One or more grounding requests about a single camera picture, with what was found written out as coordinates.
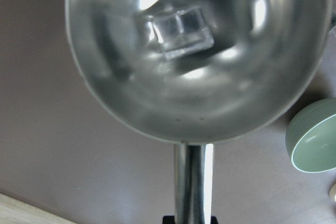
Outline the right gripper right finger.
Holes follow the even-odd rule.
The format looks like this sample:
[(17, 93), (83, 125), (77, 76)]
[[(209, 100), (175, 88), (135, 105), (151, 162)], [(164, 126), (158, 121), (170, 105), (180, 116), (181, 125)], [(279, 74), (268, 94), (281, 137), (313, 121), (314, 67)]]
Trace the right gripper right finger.
[(218, 224), (218, 220), (215, 216), (211, 216), (211, 224)]

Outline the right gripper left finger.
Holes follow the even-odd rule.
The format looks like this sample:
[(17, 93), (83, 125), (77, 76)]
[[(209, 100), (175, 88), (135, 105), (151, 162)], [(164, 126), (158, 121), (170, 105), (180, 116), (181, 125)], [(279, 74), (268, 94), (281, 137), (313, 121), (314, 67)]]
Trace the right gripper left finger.
[(162, 224), (175, 224), (174, 216), (163, 216)]

